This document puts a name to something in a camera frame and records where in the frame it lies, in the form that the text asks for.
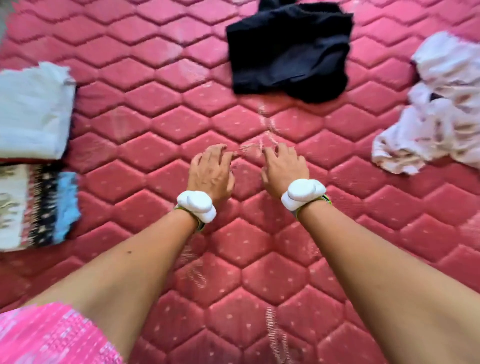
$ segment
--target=person's left arm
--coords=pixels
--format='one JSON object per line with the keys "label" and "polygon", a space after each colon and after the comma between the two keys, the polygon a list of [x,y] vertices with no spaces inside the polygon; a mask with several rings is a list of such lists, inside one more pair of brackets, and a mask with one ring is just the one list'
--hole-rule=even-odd
{"label": "person's left arm", "polygon": [[[208,147],[192,160],[187,190],[206,192],[214,205],[233,189],[233,152]],[[153,302],[198,220],[176,209],[142,232],[54,284],[26,305],[60,302],[91,319],[128,361]]]}

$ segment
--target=hand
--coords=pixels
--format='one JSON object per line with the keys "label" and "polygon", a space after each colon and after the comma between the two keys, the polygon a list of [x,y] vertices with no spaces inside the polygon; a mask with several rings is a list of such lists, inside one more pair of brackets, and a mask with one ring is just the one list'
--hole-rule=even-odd
{"label": "hand", "polygon": [[194,156],[190,164],[187,190],[207,193],[215,207],[230,197],[235,184],[230,170],[233,152],[222,153],[226,147],[225,144],[209,146]]}
{"label": "hand", "polygon": [[262,181],[267,192],[281,198],[288,186],[299,178],[309,179],[310,172],[303,156],[298,157],[294,147],[278,144],[278,156],[271,147],[264,149],[266,167],[262,168]]}

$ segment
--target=white wrist device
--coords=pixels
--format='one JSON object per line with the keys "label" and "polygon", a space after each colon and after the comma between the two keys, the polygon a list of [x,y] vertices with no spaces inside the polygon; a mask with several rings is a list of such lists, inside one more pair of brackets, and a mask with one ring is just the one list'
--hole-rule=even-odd
{"label": "white wrist device", "polygon": [[327,189],[317,180],[299,179],[293,181],[282,195],[283,206],[289,211],[297,211],[303,205],[319,198],[330,202],[325,195]]}
{"label": "white wrist device", "polygon": [[188,210],[201,222],[207,224],[216,216],[215,206],[209,195],[202,191],[184,191],[177,197],[177,206]]}

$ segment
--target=red quilted surface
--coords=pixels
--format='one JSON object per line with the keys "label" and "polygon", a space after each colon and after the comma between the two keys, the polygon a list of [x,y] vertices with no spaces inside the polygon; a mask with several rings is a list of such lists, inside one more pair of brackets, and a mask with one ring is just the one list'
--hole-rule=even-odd
{"label": "red quilted surface", "polygon": [[[0,307],[16,307],[164,215],[207,145],[268,144],[267,129],[305,155],[335,206],[480,291],[478,172],[443,160],[407,178],[370,163],[374,135],[406,102],[411,54],[444,29],[480,41],[480,1],[344,6],[356,23],[348,90],[306,105],[229,88],[225,26],[254,13],[255,1],[21,0],[0,65],[72,68],[79,89],[66,162],[82,175],[83,217],[60,246],[0,255]],[[131,362],[275,364],[265,324],[275,306],[296,363],[383,363],[325,259],[262,191],[262,160],[242,155],[227,209],[193,238],[195,255],[179,260]],[[189,279],[193,271],[204,284]]]}

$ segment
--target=skin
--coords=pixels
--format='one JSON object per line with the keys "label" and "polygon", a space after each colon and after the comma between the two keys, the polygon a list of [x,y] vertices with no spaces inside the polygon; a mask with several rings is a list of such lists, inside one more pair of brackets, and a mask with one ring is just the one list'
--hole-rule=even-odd
{"label": "skin", "polygon": [[[209,194],[216,207],[234,185],[233,153],[222,153],[224,147],[208,147],[193,158],[187,187]],[[281,143],[277,152],[266,148],[264,153],[262,180],[273,197],[280,198],[292,181],[309,178],[305,158],[294,148]],[[298,218],[390,363],[480,362],[480,295],[324,201],[302,207]],[[168,271],[196,227],[189,212],[174,210],[27,304],[72,305],[127,361]]]}

